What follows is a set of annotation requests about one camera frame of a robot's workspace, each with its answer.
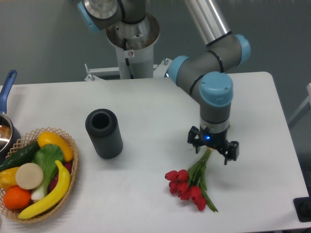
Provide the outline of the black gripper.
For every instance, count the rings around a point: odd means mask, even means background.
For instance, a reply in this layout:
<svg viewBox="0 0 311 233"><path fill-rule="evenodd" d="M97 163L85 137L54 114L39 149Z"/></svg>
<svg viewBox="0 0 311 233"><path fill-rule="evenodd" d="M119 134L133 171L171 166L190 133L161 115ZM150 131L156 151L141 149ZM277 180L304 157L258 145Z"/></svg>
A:
<svg viewBox="0 0 311 233"><path fill-rule="evenodd" d="M228 126L221 126L216 132L209 127L199 129L192 126L188 133L187 142L195 147L195 153L198 154L202 146L212 149L219 149L218 152L224 156L224 165L228 161L236 161L239 156L239 142L228 141L226 138Z"/></svg>

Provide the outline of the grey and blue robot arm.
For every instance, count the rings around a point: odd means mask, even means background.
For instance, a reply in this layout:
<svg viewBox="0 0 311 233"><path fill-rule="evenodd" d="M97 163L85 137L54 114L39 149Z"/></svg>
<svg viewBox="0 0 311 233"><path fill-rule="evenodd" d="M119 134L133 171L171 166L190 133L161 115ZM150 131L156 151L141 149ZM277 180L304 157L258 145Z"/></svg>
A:
<svg viewBox="0 0 311 233"><path fill-rule="evenodd" d="M226 72L249 58L250 44L232 33L215 1L188 0L186 6L207 50L197 58L176 57L166 75L200 106L200 126L190 129L188 142L197 150L208 146L225 161L235 161L239 144L226 138L233 99L233 82ZM91 30L106 31L116 50L121 79L153 77L153 46L160 29L146 12L145 1L83 0L77 7Z"/></svg>

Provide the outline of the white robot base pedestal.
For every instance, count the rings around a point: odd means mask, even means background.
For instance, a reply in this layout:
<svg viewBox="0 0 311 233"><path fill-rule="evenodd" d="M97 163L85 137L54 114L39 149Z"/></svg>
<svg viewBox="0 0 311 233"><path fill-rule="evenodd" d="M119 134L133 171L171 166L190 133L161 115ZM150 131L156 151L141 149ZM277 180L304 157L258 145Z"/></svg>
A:
<svg viewBox="0 0 311 233"><path fill-rule="evenodd" d="M118 66L86 69L86 81L117 75L120 79L144 79L168 77L167 70L172 60L164 58L154 63L154 45L160 35L160 26L149 13L137 24L117 22L106 28L106 36L115 48Z"/></svg>

